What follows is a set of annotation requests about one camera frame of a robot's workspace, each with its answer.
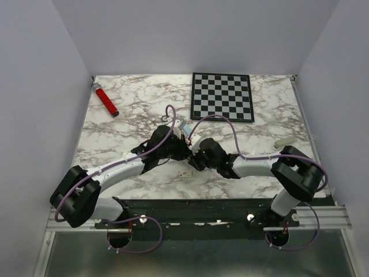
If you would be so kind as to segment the light blue stapler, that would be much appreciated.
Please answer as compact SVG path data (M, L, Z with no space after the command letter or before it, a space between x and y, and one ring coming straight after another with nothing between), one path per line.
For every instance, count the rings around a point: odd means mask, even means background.
M187 124L185 120L181 120L179 124L179 129L185 137L189 137L189 135L191 135L192 133L192 128Z

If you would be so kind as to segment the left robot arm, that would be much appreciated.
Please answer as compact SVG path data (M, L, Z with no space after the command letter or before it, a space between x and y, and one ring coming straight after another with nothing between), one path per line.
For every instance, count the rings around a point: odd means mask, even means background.
M51 195L50 204L73 228L89 219L107 219L114 227L123 227L128 220L123 205L113 197L101 198L100 194L123 180L157 167L162 159L187 159L191 155L190 133L189 126L160 125L150 139L115 162L91 169L73 166Z

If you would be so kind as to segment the white staple box sleeve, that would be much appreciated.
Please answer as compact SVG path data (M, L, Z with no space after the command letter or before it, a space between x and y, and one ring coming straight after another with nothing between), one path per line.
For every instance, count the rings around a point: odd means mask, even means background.
M179 173L179 178L191 178L192 177L192 171L191 170L185 170L181 171Z

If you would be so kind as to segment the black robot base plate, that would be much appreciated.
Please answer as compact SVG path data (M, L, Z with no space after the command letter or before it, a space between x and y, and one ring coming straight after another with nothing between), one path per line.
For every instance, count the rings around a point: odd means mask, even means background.
M68 200L60 214L72 228L97 219L95 228L106 230L115 248L131 240L258 240L267 228L275 243L283 243L289 229L303 225L303 204L280 216L270 209L271 199L111 200L116 216L94 215L96 200Z

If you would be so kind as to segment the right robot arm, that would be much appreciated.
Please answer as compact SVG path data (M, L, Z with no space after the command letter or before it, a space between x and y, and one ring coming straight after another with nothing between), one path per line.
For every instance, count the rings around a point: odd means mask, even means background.
M191 141L189 148L192 151L189 164L198 171L214 169L227 179L275 177L283 190L265 212L265 219L272 226L284 222L299 203L310 202L321 182L326 185L326 171L321 165L291 145L277 154L246 158L226 153L212 138Z

